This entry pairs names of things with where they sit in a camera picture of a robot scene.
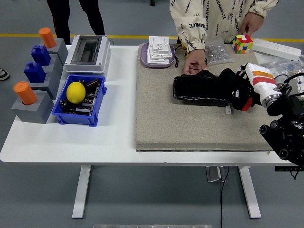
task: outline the person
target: person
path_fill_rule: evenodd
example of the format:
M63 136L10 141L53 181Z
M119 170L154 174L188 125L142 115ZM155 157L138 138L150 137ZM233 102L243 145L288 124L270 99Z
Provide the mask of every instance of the person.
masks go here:
M71 44L71 34L68 26L70 17L69 0L47 0L51 10L55 33L58 38L63 38L66 45ZM104 23L101 17L98 0L79 0L82 10L87 14L90 26L95 35L104 35Z
M0 81L7 79L9 76L10 74L6 70L0 68Z
M170 13L178 36L187 48L184 74L208 69L205 41L222 39L230 43L235 35L251 36L278 0L171 0Z

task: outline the human hand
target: human hand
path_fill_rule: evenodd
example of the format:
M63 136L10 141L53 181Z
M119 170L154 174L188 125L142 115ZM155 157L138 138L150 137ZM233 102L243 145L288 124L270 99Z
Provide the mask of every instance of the human hand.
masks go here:
M205 63L205 51L197 49L189 53L184 65L184 74L196 75L201 70L208 70Z
M258 31L259 28L263 25L264 18L258 14L249 12L243 20L240 31L240 35L245 32L247 35L251 36L255 31Z

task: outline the rubik's cube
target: rubik's cube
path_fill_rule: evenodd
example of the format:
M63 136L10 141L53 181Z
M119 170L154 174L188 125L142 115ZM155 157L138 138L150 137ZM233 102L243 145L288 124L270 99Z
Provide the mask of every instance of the rubik's cube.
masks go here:
M253 44L252 39L247 34L237 35L232 43L232 47L236 54L244 54L249 52Z

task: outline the sneaker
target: sneaker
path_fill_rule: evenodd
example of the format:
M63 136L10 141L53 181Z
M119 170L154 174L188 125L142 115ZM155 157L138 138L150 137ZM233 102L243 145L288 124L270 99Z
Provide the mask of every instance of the sneaker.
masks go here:
M7 79L10 76L10 74L6 71L0 68L0 81Z

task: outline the yellow floor line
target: yellow floor line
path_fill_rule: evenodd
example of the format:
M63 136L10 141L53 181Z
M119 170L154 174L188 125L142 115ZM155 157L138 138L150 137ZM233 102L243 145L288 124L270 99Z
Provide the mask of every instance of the yellow floor line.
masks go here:
M25 33L0 33L0 37L39 37L39 34L25 34ZM149 39L149 35L108 35L112 39ZM177 39L177 36L169 36L169 39ZM304 39L281 39L281 38L261 38L271 42L282 43L304 43Z

